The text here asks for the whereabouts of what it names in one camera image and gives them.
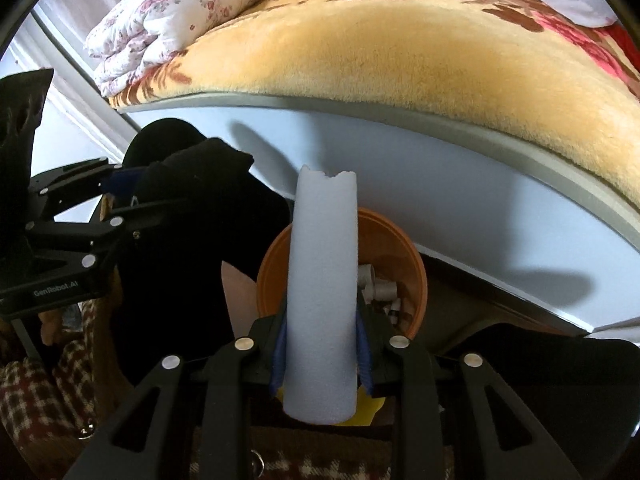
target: yellow blanket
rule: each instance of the yellow blanket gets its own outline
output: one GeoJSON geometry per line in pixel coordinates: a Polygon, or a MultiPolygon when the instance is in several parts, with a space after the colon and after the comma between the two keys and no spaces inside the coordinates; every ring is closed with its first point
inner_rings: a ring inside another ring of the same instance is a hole
{"type": "Polygon", "coordinates": [[[112,99],[200,92],[371,102],[530,140],[640,206],[640,77],[539,0],[263,0],[112,99]]]}

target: black pants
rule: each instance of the black pants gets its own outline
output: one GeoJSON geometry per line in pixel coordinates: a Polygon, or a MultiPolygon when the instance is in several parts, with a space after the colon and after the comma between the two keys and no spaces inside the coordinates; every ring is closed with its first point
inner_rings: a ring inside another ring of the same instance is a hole
{"type": "MultiPolygon", "coordinates": [[[[256,280],[289,223],[286,201],[248,173],[252,163],[172,119],[144,128],[127,150],[125,167],[148,166],[134,192],[141,203],[187,198],[191,205],[169,225],[142,232],[118,261],[124,299],[111,332],[133,384],[166,355],[203,358],[233,340],[222,261],[256,280]]],[[[118,202],[128,205],[130,197],[118,202]]]]}

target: white bed panel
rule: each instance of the white bed panel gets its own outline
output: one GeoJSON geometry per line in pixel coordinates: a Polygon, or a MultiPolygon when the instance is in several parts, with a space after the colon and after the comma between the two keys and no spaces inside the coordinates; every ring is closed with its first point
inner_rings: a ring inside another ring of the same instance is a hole
{"type": "Polygon", "coordinates": [[[252,172],[293,196],[303,164],[358,174],[360,205],[389,216],[427,254],[586,329],[640,316],[640,253],[540,181],[466,148],[318,112],[202,107],[177,117],[251,152],[252,172]]]}

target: triangular cutout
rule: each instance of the triangular cutout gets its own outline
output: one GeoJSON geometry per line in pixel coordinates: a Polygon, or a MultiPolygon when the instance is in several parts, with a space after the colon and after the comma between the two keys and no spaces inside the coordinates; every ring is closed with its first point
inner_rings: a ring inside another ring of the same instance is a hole
{"type": "Polygon", "coordinates": [[[511,451],[531,444],[533,436],[520,422],[515,413],[511,411],[511,408],[504,402],[498,392],[491,386],[486,386],[484,392],[489,402],[489,409],[491,409],[500,449],[511,451]]]}
{"type": "Polygon", "coordinates": [[[133,413],[120,426],[112,439],[114,446],[140,453],[145,450],[151,420],[160,396],[160,388],[152,388],[133,413]]]}

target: red fabric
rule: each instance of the red fabric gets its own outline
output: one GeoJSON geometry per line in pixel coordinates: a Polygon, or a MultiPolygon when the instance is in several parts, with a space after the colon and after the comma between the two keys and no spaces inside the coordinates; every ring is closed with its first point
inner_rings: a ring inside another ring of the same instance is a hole
{"type": "Polygon", "coordinates": [[[613,38],[634,68],[640,72],[640,50],[638,50],[625,28],[620,23],[614,23],[600,30],[613,38]]]}

